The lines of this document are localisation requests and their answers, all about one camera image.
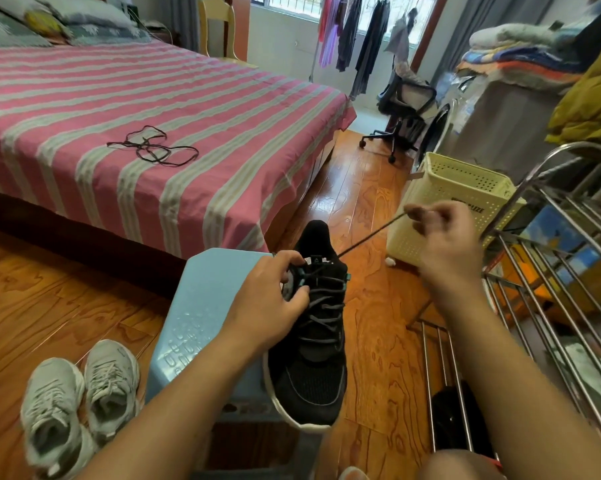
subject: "black sneaker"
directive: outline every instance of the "black sneaker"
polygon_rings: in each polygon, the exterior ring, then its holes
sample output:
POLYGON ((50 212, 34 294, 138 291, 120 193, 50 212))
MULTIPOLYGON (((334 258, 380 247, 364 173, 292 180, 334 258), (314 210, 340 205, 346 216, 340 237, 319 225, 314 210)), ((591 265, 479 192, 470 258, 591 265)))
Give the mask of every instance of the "black sneaker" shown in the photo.
POLYGON ((323 221, 309 222, 294 249, 307 264, 290 268, 283 296, 289 300, 308 285, 309 306, 264 355, 265 387, 289 424, 320 433, 338 418, 347 386, 343 308, 349 276, 323 221))

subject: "washing machine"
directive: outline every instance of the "washing machine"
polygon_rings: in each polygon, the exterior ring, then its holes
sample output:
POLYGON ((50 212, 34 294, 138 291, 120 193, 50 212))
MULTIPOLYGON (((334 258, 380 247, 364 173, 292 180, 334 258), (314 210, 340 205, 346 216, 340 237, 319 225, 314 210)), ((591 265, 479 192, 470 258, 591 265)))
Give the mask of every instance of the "washing machine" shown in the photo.
MULTIPOLYGON (((434 152, 504 173, 518 184, 555 148, 545 136, 560 99, 485 75, 452 84, 425 132, 412 171, 426 152, 434 152)), ((558 155, 547 168, 571 158, 558 155)))

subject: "wooden floor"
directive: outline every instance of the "wooden floor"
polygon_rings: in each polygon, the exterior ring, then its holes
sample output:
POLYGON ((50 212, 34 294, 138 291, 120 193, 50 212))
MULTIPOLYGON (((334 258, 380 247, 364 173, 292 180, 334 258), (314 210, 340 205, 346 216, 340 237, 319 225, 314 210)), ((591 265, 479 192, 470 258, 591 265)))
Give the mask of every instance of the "wooden floor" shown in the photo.
MULTIPOLYGON (((292 247, 312 219, 328 222, 334 248, 341 251, 392 217, 410 162, 392 166, 382 144, 360 150, 359 138, 341 135, 281 249, 292 247)), ((319 479, 334 479, 349 465, 372 479, 412 479, 430 450, 422 339, 405 327, 427 293, 411 270, 385 266, 385 239, 383 231, 343 258, 352 274, 344 308, 348 388, 341 417, 323 443, 319 479)), ((53 356, 80 364, 99 339, 118 340, 141 363, 143 396, 168 308, 164 298, 0 233, 0 479, 31 475, 18 411, 37 364, 53 356)), ((431 343, 430 368, 438 371, 431 343)), ((440 379, 433 387, 440 387, 440 379)), ((246 441, 228 428, 217 435, 240 438, 249 453, 236 456, 252 463, 280 461, 272 451, 284 455, 294 437, 278 425, 246 441)), ((225 443, 214 441, 210 464, 233 463, 218 451, 225 443)))

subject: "pink striped bedsheet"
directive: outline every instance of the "pink striped bedsheet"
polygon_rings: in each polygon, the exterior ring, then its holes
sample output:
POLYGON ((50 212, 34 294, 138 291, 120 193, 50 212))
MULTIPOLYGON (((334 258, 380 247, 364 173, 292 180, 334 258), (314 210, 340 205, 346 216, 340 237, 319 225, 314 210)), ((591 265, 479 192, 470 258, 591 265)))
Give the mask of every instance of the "pink striped bedsheet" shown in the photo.
POLYGON ((266 250, 273 217, 354 118, 336 89, 158 41, 0 48, 0 192, 178 257, 266 250), (107 147, 144 125, 200 156, 169 168, 107 147))

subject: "hand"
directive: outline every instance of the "hand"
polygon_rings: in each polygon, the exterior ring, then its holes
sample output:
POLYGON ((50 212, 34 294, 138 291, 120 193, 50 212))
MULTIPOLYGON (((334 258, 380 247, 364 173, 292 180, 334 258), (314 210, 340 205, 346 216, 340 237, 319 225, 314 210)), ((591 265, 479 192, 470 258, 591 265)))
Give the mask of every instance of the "hand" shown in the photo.
POLYGON ((221 333, 245 344, 251 355, 261 355, 282 340, 309 305, 307 286, 290 301, 283 299, 281 282, 287 281, 290 263, 302 266, 305 260, 296 251, 260 258, 230 306, 221 333))
POLYGON ((429 207, 407 204, 404 210, 425 238, 420 273, 439 310, 484 299, 480 282, 483 250, 469 207, 442 201, 429 207))

